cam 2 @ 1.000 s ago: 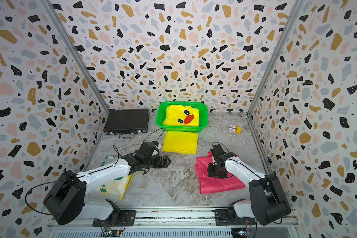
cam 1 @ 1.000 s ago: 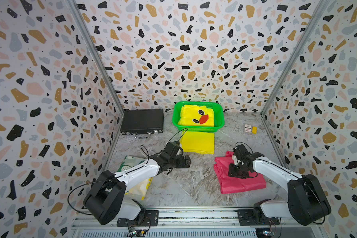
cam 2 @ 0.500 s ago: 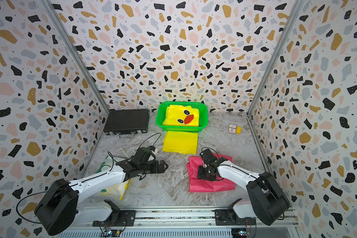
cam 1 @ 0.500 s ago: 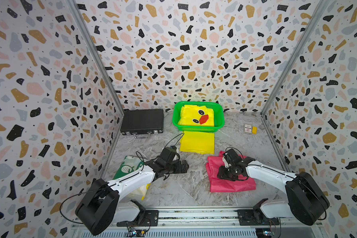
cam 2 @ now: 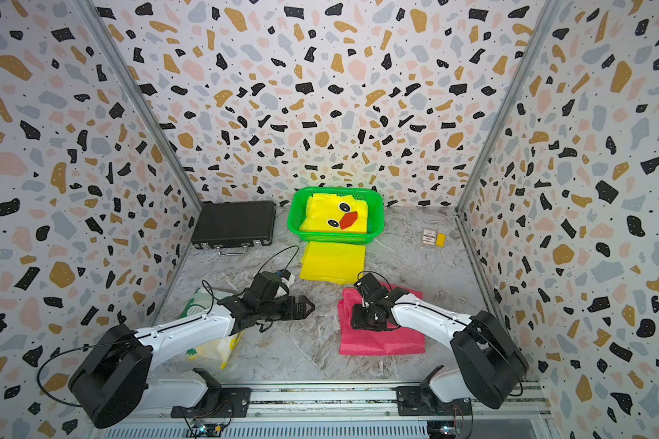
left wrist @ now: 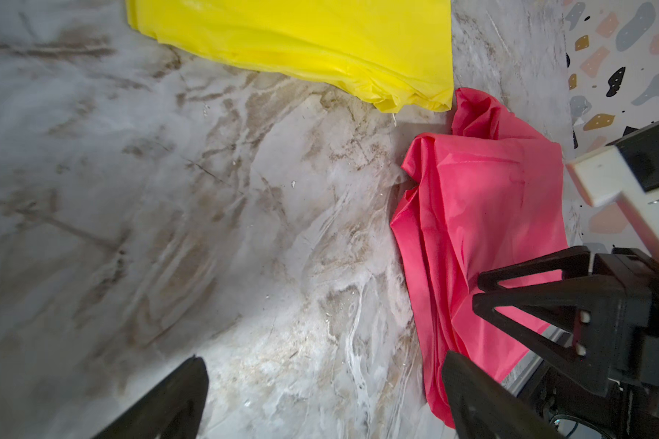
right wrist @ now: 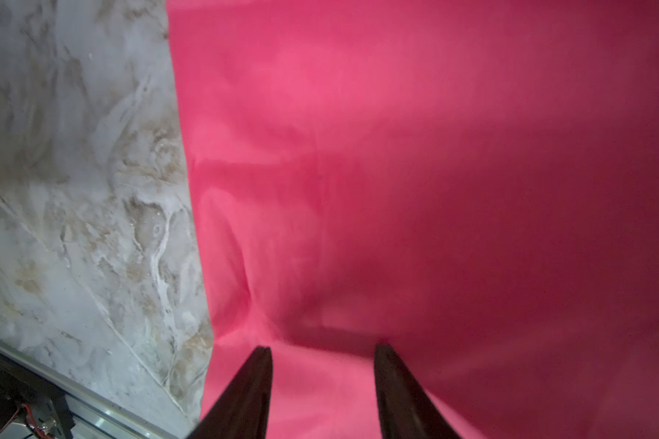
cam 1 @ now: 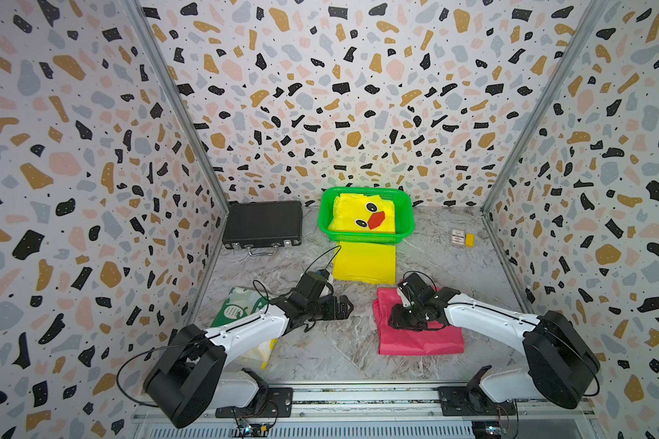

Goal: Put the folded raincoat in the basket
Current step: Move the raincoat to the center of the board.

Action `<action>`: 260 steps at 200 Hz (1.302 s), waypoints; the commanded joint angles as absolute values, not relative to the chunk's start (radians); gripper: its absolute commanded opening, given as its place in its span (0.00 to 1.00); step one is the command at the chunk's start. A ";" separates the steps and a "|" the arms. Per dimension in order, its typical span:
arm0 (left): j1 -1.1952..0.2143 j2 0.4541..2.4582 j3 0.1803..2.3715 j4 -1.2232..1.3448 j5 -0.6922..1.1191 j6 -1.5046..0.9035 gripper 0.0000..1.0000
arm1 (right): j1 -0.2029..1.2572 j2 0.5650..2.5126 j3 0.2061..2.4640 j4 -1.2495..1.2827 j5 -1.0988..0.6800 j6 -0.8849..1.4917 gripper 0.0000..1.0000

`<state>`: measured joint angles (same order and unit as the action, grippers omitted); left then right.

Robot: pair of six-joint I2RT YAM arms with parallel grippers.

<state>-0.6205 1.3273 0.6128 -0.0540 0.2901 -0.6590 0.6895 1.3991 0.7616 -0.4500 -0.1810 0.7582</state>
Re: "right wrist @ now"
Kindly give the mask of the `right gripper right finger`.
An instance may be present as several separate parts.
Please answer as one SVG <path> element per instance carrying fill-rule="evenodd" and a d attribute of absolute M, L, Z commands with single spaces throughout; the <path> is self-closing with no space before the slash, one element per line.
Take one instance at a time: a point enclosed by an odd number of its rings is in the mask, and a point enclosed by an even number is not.
<path fill-rule="evenodd" d="M 375 391 L 382 438 L 461 439 L 389 344 L 375 348 Z"/>

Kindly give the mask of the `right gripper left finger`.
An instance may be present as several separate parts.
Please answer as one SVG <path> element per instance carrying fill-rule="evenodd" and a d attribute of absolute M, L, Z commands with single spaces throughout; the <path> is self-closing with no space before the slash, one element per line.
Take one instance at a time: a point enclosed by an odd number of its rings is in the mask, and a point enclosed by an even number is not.
<path fill-rule="evenodd" d="M 272 380 L 272 351 L 256 347 L 188 438 L 264 439 Z"/>

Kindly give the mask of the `pink raincoat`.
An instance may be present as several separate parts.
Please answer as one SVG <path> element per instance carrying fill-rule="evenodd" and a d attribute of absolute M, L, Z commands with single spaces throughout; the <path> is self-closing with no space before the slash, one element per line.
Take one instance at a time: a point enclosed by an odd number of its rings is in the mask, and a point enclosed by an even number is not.
<path fill-rule="evenodd" d="M 214 334 L 272 438 L 659 438 L 659 1 L 170 1 Z"/>

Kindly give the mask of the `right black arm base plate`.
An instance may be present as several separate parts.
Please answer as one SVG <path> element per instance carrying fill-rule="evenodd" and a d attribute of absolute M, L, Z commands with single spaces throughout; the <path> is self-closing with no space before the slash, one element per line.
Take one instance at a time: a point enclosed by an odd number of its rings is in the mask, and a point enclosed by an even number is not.
<path fill-rule="evenodd" d="M 75 426 L 62 389 L 36 373 L 0 360 L 0 435 L 21 424 L 33 438 L 71 438 Z"/>

